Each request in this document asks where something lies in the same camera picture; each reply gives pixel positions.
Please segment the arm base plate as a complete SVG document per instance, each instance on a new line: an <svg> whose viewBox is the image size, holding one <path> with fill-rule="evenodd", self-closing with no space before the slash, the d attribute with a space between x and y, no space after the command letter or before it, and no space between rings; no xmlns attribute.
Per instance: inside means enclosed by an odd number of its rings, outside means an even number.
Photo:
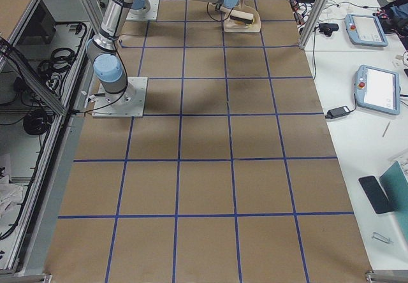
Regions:
<svg viewBox="0 0 408 283"><path fill-rule="evenodd" d="M134 0L127 15L127 21L156 21L159 0Z"/></svg>
<svg viewBox="0 0 408 283"><path fill-rule="evenodd" d="M107 94L100 84L98 92L104 96L96 98L92 116L95 118L143 117L147 85L147 77L129 77L127 90L120 98L120 94L115 96Z"/></svg>

